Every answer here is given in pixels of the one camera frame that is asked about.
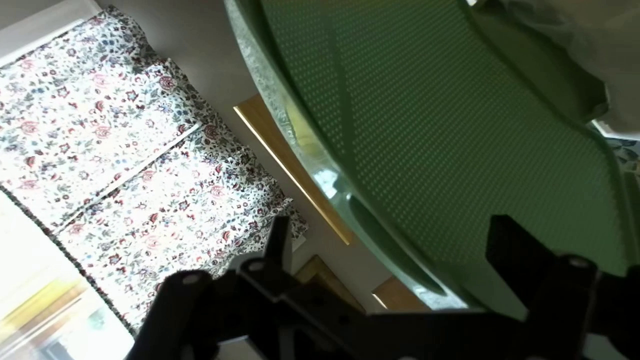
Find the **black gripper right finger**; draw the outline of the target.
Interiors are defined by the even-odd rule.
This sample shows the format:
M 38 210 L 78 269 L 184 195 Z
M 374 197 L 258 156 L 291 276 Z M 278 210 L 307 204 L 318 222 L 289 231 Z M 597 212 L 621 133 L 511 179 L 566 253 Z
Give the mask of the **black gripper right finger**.
M 624 276 L 579 253 L 548 249 L 515 217 L 490 217 L 487 260 L 527 305 L 516 360 L 587 360 L 589 336 L 605 336 L 640 360 L 640 266 Z

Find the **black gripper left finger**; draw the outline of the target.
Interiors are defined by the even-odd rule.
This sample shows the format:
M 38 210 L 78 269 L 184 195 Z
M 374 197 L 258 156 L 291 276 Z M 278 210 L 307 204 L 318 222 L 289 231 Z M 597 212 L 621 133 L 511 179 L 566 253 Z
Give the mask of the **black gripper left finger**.
M 303 360 L 312 342 L 285 293 L 300 286 L 287 272 L 291 217 L 277 215 L 266 249 L 236 258 L 215 277 L 206 269 L 169 276 L 125 360 L 217 360 L 224 342 L 246 337 L 266 360 Z

